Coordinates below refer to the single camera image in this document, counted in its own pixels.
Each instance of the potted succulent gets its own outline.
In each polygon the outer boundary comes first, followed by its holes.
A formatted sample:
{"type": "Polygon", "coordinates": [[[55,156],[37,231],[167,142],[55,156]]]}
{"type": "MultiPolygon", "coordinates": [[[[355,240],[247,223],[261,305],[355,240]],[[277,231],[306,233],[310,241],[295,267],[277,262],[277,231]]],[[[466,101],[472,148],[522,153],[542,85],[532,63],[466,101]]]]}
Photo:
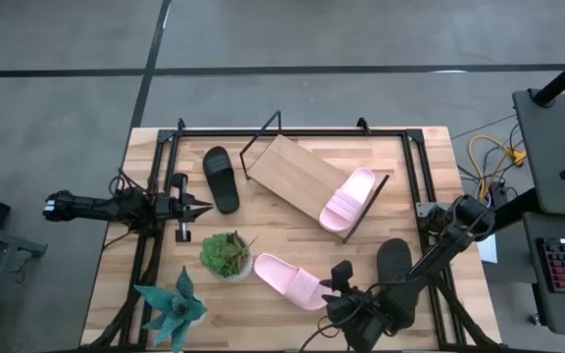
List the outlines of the potted succulent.
{"type": "Polygon", "coordinates": [[[252,243],[248,244],[236,230],[215,234],[202,242],[200,261],[220,281],[243,280],[250,275],[254,265],[250,253],[252,243]]]}
{"type": "Polygon", "coordinates": [[[179,353],[184,345],[186,332],[204,320],[206,308],[200,299],[193,294],[193,282],[182,266],[182,273],[176,282],[176,290],[171,291],[153,286],[135,285],[145,301],[161,315],[145,324],[145,329],[157,329],[154,346],[172,339],[172,350],[179,353]]]}

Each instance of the black clamp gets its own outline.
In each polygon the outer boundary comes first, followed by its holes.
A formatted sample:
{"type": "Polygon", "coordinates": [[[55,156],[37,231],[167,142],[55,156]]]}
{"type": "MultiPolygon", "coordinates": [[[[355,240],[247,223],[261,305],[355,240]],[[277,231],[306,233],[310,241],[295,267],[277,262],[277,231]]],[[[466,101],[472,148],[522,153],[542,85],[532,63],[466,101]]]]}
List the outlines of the black clamp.
{"type": "Polygon", "coordinates": [[[368,126],[368,122],[366,122],[365,118],[359,118],[357,121],[357,127],[361,127],[361,129],[363,129],[363,134],[365,135],[372,134],[372,130],[368,126]]]}
{"type": "Polygon", "coordinates": [[[186,229],[187,223],[195,222],[205,212],[212,210],[213,206],[210,202],[200,201],[193,195],[186,192],[188,176],[183,173],[175,173],[172,176],[172,186],[180,192],[178,200],[174,200],[171,209],[178,219],[179,229],[176,230],[176,242],[191,241],[191,232],[186,229]],[[201,208],[191,209],[191,206],[205,206],[201,208]]]}
{"type": "Polygon", "coordinates": [[[178,130],[176,130],[176,136],[181,137],[184,133],[184,129],[186,128],[186,124],[182,118],[178,119],[178,130]]]}

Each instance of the metal bracket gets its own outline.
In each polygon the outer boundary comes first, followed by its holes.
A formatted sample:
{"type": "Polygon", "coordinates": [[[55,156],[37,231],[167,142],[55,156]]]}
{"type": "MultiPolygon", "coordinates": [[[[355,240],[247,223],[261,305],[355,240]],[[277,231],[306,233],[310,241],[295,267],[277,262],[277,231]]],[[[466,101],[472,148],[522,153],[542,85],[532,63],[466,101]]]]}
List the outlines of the metal bracket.
{"type": "Polygon", "coordinates": [[[243,173],[245,174],[245,179],[250,180],[251,177],[247,174],[247,169],[245,168],[245,161],[243,160],[243,154],[245,153],[245,151],[247,151],[248,148],[250,148],[250,146],[252,145],[252,143],[254,143],[254,141],[256,141],[257,138],[259,138],[259,136],[265,132],[265,130],[267,129],[267,127],[274,121],[274,119],[278,118],[279,120],[279,133],[282,134],[283,133],[283,115],[281,114],[281,111],[276,111],[271,118],[269,118],[267,120],[267,122],[263,125],[263,127],[261,127],[260,130],[258,130],[256,132],[256,134],[254,135],[254,137],[252,137],[252,139],[250,140],[250,142],[248,142],[245,147],[243,147],[243,149],[241,150],[241,152],[239,152],[239,159],[241,160],[241,166],[243,167],[243,173]]]}
{"type": "Polygon", "coordinates": [[[448,211],[450,208],[451,203],[437,203],[437,202],[417,202],[416,203],[416,215],[419,218],[426,218],[429,215],[429,212],[435,206],[440,206],[442,210],[448,211]]]}
{"type": "Polygon", "coordinates": [[[357,127],[361,127],[363,129],[363,133],[366,135],[372,134],[370,127],[368,126],[368,122],[366,122],[365,118],[359,118],[357,121],[357,127]]]}
{"type": "Polygon", "coordinates": [[[424,143],[424,134],[420,129],[418,128],[407,129],[407,134],[409,135],[409,138],[411,138],[412,140],[418,143],[424,143]]]}
{"type": "Polygon", "coordinates": [[[548,103],[544,104],[544,105],[540,105],[536,102],[536,95],[538,95],[538,93],[541,91],[541,89],[537,89],[537,88],[529,88],[527,89],[527,92],[529,92],[529,96],[531,97],[531,101],[534,102],[536,105],[542,107],[542,108],[550,108],[553,105],[555,105],[555,98],[551,99],[548,103]]]}
{"type": "Polygon", "coordinates": [[[176,131],[173,129],[162,129],[158,131],[158,135],[156,137],[156,143],[165,143],[174,137],[176,131]]]}

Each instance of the artificial plant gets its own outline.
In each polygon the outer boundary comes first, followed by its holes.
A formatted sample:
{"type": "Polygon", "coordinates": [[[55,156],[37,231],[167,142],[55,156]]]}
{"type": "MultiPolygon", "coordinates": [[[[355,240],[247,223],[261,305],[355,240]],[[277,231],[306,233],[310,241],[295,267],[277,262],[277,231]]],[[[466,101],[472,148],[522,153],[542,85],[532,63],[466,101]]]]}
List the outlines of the artificial plant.
{"type": "Polygon", "coordinates": [[[134,288],[152,308],[161,312],[158,318],[143,326],[145,329],[159,330],[154,339],[154,346],[171,337],[172,350],[174,353],[180,352],[189,325],[206,313],[202,302],[193,296],[193,282],[184,266],[176,282],[175,291],[142,285],[135,285],[134,288]]]}
{"type": "Polygon", "coordinates": [[[250,256],[251,244],[241,242],[236,230],[215,234],[202,242],[200,261],[202,265],[223,277],[238,275],[250,256]]]}

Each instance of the table leg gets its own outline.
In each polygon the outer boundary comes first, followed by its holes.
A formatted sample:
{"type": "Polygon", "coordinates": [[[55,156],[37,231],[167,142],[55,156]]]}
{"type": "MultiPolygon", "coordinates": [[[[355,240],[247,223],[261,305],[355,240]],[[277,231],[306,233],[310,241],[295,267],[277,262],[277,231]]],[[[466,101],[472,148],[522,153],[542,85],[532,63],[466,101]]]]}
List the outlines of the table leg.
{"type": "Polygon", "coordinates": [[[496,221],[492,232],[501,230],[517,221],[520,221],[522,219],[522,215],[527,212],[541,212],[538,194],[536,193],[535,188],[519,195],[515,199],[495,210],[496,221]]]}

